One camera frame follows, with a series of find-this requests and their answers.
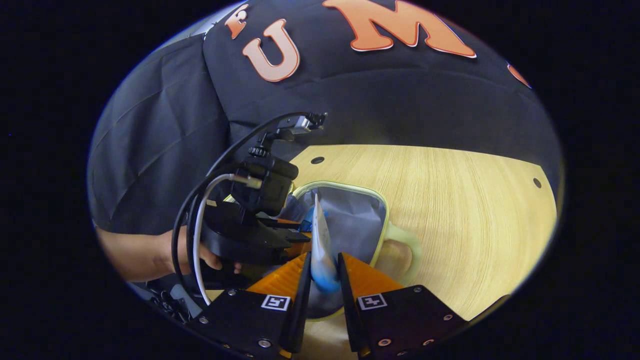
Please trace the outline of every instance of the orange letter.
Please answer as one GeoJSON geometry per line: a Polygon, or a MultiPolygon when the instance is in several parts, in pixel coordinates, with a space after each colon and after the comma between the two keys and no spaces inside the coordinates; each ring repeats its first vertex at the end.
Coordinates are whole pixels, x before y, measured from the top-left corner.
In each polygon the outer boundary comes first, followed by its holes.
{"type": "Polygon", "coordinates": [[[247,7],[249,7],[248,4],[240,6],[238,10],[234,11],[234,13],[231,14],[231,16],[227,19],[227,21],[225,21],[225,25],[229,27],[229,30],[231,30],[232,39],[235,39],[236,36],[240,34],[240,31],[242,31],[242,29],[244,29],[244,27],[246,26],[246,22],[241,22],[240,20],[246,19],[246,11],[244,9],[246,9],[247,7]]]}
{"type": "Polygon", "coordinates": [[[356,36],[351,42],[354,50],[382,50],[394,45],[391,38],[378,33],[373,25],[375,22],[412,47],[418,44],[418,25],[421,25],[427,32],[424,42],[431,48],[467,58],[476,57],[476,52],[466,46],[436,15],[410,3],[396,1],[394,12],[369,0],[326,0],[323,5],[337,8],[347,19],[356,36]]]}
{"type": "Polygon", "coordinates": [[[259,38],[251,40],[242,50],[242,54],[251,60],[255,70],[266,81],[280,81],[288,78],[293,75],[300,64],[298,48],[287,34],[287,30],[284,29],[286,23],[285,19],[280,19],[264,30],[264,36],[271,37],[282,52],[282,63],[279,65],[272,65],[264,56],[259,38]]]}
{"type": "Polygon", "coordinates": [[[528,88],[531,88],[531,86],[529,86],[529,83],[525,81],[522,75],[520,75],[520,73],[513,66],[511,66],[510,63],[507,63],[507,69],[509,69],[509,72],[511,73],[511,75],[513,75],[516,79],[520,80],[521,83],[527,85],[528,88]]]}

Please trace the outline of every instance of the mug handle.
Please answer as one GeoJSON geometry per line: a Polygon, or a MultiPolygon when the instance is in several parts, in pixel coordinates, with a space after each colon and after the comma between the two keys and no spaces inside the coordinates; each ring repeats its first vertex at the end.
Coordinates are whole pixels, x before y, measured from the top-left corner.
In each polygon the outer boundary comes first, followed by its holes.
{"type": "Polygon", "coordinates": [[[413,278],[418,274],[422,264],[422,245],[416,235],[402,230],[389,221],[385,232],[385,241],[395,240],[405,244],[411,250],[411,264],[409,269],[400,277],[399,282],[404,286],[409,286],[413,278]]]}

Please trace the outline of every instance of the wooden table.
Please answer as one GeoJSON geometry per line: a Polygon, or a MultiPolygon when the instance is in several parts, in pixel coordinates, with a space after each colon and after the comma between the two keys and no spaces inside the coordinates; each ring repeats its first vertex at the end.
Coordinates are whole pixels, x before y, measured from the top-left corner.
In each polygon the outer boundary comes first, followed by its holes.
{"type": "MultiPolygon", "coordinates": [[[[423,284],[466,320],[514,292],[556,224],[542,168],[520,160],[430,147],[323,145],[308,147],[291,163],[300,169],[296,186],[335,181],[382,194],[390,221],[422,242],[424,259],[413,284],[423,284]],[[319,156],[324,161],[311,164],[319,156]]],[[[376,268],[397,278],[410,258],[404,245],[388,241],[376,268]]],[[[296,356],[331,358],[357,359],[344,315],[307,322],[296,356]]]]}

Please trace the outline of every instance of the cable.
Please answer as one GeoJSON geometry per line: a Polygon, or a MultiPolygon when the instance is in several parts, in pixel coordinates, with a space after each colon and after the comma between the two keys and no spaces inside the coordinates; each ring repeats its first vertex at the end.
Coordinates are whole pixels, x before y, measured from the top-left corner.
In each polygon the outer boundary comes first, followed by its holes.
{"type": "MultiPolygon", "coordinates": [[[[305,116],[305,117],[308,117],[310,119],[315,120],[315,119],[320,119],[324,115],[318,115],[318,114],[315,114],[315,113],[312,113],[312,112],[296,111],[296,112],[286,113],[286,114],[280,115],[280,116],[275,117],[275,118],[273,118],[273,119],[271,119],[269,121],[265,121],[265,122],[261,123],[260,125],[256,126],[253,130],[251,130],[247,135],[245,135],[242,139],[238,140],[234,145],[229,147],[218,158],[218,160],[216,160],[216,162],[211,166],[211,168],[207,172],[207,175],[202,180],[202,182],[200,184],[198,184],[197,186],[195,186],[193,188],[193,190],[189,193],[189,195],[186,197],[186,199],[182,203],[182,206],[180,207],[180,211],[178,211],[178,215],[175,218],[175,222],[173,224],[172,240],[171,240],[171,253],[172,253],[173,267],[175,269],[176,275],[178,276],[178,280],[180,281],[180,284],[187,291],[188,295],[189,295],[188,287],[186,286],[186,282],[184,280],[184,276],[182,274],[182,270],[180,269],[180,261],[178,259],[178,235],[179,235],[179,229],[180,229],[180,226],[182,225],[183,217],[186,214],[185,210],[186,210],[188,204],[191,201],[194,201],[194,199],[197,196],[197,194],[203,189],[203,187],[207,184],[207,182],[211,180],[211,178],[213,178],[216,175],[223,174],[225,172],[233,171],[233,168],[237,167],[237,166],[234,166],[234,167],[227,166],[227,167],[221,168],[220,171],[216,171],[216,169],[218,169],[218,167],[220,167],[222,163],[227,161],[229,159],[229,157],[231,157],[231,155],[233,153],[235,153],[240,148],[240,146],[245,144],[251,137],[255,136],[260,131],[264,130],[265,128],[267,128],[268,126],[272,125],[273,123],[279,122],[279,121],[284,120],[284,119],[286,119],[288,117],[305,116]]],[[[195,263],[198,263],[198,266],[199,266],[199,258],[193,259],[193,263],[194,263],[194,266],[195,266],[195,263]]]]}
{"type": "Polygon", "coordinates": [[[196,281],[196,277],[195,277],[195,265],[194,265],[194,259],[193,259],[193,252],[189,251],[189,249],[193,248],[193,229],[195,229],[196,226],[196,214],[198,213],[198,205],[200,204],[200,200],[202,199],[202,192],[198,193],[198,195],[196,195],[193,198],[193,201],[191,202],[191,204],[189,205],[189,209],[188,209],[188,223],[187,223],[187,245],[186,245],[186,249],[187,249],[187,260],[189,261],[189,269],[191,270],[191,278],[196,281]]]}
{"type": "Polygon", "coordinates": [[[265,128],[267,128],[269,125],[272,125],[274,122],[278,122],[281,120],[286,119],[287,117],[293,117],[293,116],[306,116],[306,117],[311,117],[311,116],[317,116],[313,113],[310,112],[305,112],[305,111],[297,111],[294,113],[287,113],[287,114],[283,114],[280,115],[279,117],[275,117],[269,121],[265,121],[263,123],[261,123],[260,125],[256,126],[250,133],[248,133],[247,135],[244,136],[244,138],[238,140],[234,145],[232,145],[230,148],[227,149],[227,151],[225,151],[219,158],[218,160],[213,164],[213,166],[209,169],[208,173],[207,173],[207,177],[209,176],[209,174],[211,172],[213,172],[213,170],[221,163],[223,163],[224,161],[226,161],[231,154],[233,154],[234,152],[236,152],[240,146],[242,146],[244,143],[246,143],[250,138],[254,137],[257,133],[259,133],[260,131],[264,130],[265,128]]]}
{"type": "MultiPolygon", "coordinates": [[[[224,174],[225,172],[233,171],[233,169],[235,168],[237,168],[237,165],[235,164],[224,166],[220,169],[220,171],[216,171],[213,174],[213,176],[224,174]]],[[[198,184],[198,186],[193,188],[193,190],[189,193],[189,195],[186,197],[186,199],[182,203],[182,206],[180,207],[180,211],[178,212],[178,216],[176,217],[175,222],[173,223],[173,232],[171,237],[172,263],[173,263],[173,268],[175,269],[175,274],[178,276],[178,280],[180,281],[180,285],[182,285],[182,287],[187,292],[187,294],[189,293],[189,290],[188,290],[189,288],[187,287],[186,281],[184,280],[182,270],[180,269],[180,261],[178,258],[179,232],[180,232],[180,227],[182,226],[183,217],[187,213],[186,211],[187,206],[197,197],[198,193],[200,193],[200,191],[206,184],[207,184],[207,178],[205,177],[205,179],[200,184],[198,184]]]]}
{"type": "Polygon", "coordinates": [[[209,194],[217,184],[221,183],[224,180],[237,181],[240,183],[247,184],[248,187],[259,189],[262,186],[262,181],[260,179],[255,179],[251,177],[242,177],[235,174],[224,174],[216,177],[213,181],[207,185],[207,189],[204,191],[204,195],[202,196],[202,200],[200,201],[200,207],[198,207],[198,214],[196,216],[196,226],[193,231],[193,265],[194,265],[194,273],[196,276],[196,281],[198,283],[198,289],[200,289],[200,294],[202,294],[202,298],[204,302],[207,304],[211,304],[211,299],[207,296],[207,292],[204,288],[204,282],[202,280],[202,272],[200,271],[200,233],[202,231],[202,218],[204,216],[204,209],[207,205],[207,199],[209,198],[209,194]]]}

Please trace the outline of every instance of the black fabric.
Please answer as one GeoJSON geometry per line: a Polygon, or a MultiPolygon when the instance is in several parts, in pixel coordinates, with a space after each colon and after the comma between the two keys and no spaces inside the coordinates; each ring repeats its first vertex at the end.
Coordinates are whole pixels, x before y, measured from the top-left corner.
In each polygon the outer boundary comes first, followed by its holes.
{"type": "Polygon", "coordinates": [[[152,53],[118,87],[95,130],[87,170],[95,223],[114,233],[169,231],[227,147],[202,37],[152,53]]]}
{"type": "MultiPolygon", "coordinates": [[[[395,10],[393,0],[375,2],[395,10]]],[[[394,40],[393,47],[363,53],[350,47],[355,36],[340,11],[321,1],[247,3],[246,26],[235,39],[227,27],[216,26],[203,46],[232,137],[246,131],[243,123],[286,111],[327,111],[324,131],[299,136],[297,145],[281,150],[376,143],[483,152],[540,165],[557,196],[560,149],[544,107],[511,75],[507,61],[470,33],[443,19],[476,52],[475,59],[430,48],[422,28],[418,45],[409,47],[377,26],[394,40]],[[262,34],[278,19],[287,21],[301,60],[291,77],[271,83],[242,50],[259,38],[267,59],[280,63],[279,48],[262,34]]]]}
{"type": "MultiPolygon", "coordinates": [[[[393,1],[376,2],[395,9],[393,1]]],[[[335,143],[476,151],[540,165],[557,196],[560,150],[544,107],[509,73],[507,61],[470,33],[443,19],[475,59],[430,48],[422,28],[418,45],[408,47],[377,27],[394,46],[363,53],[350,47],[354,34],[340,11],[321,1],[248,4],[246,26],[235,39],[224,26],[227,15],[204,41],[190,37],[152,53],[118,87],[88,161],[99,227],[169,231],[190,189],[230,143],[290,111],[330,116],[325,130],[276,143],[274,154],[285,160],[308,145],[335,143]],[[260,38],[268,60],[280,63],[279,48],[262,33],[281,18],[301,62],[291,77],[270,83],[242,49],[260,38]]]]}

